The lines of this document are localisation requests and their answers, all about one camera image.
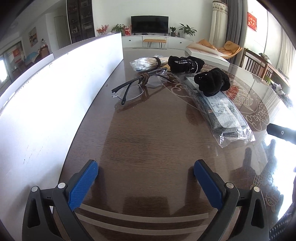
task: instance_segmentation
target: window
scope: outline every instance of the window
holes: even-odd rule
[[[4,60],[0,60],[0,82],[3,82],[4,80],[6,80],[8,77],[6,68],[5,68],[5,64],[4,64]]]

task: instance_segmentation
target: barcode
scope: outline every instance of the barcode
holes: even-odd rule
[[[238,114],[238,112],[236,111],[236,109],[233,105],[229,105],[228,109],[231,111],[232,114]]]

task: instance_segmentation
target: plastic bag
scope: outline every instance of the plastic bag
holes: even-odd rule
[[[255,141],[248,123],[224,92],[206,97],[194,82],[194,74],[174,74],[188,92],[222,148],[236,140]]]
[[[155,55],[154,57],[157,57],[160,59],[160,66],[164,66],[168,63],[168,57],[163,57],[161,55]],[[145,58],[139,58],[134,60],[133,62],[130,62],[130,65],[132,66],[134,71],[137,72],[143,72],[155,69],[158,66],[158,62],[155,58],[152,57],[145,57]]]

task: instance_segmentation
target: small plant pot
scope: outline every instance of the small plant pot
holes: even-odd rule
[[[192,36],[190,34],[184,33],[184,38],[192,40]]]

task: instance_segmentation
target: blue clamp pad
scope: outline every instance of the blue clamp pad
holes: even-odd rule
[[[73,211],[75,208],[80,207],[83,199],[85,198],[88,190],[90,189],[93,181],[98,175],[99,167],[96,161],[90,160],[90,163],[87,163],[84,166],[83,173],[76,173],[75,175],[80,175],[77,182],[74,184],[73,188],[69,192],[68,205]]]
[[[197,160],[194,163],[194,175],[200,183],[212,207],[220,210],[223,206],[226,189],[223,186],[222,179],[211,169],[203,160]]]

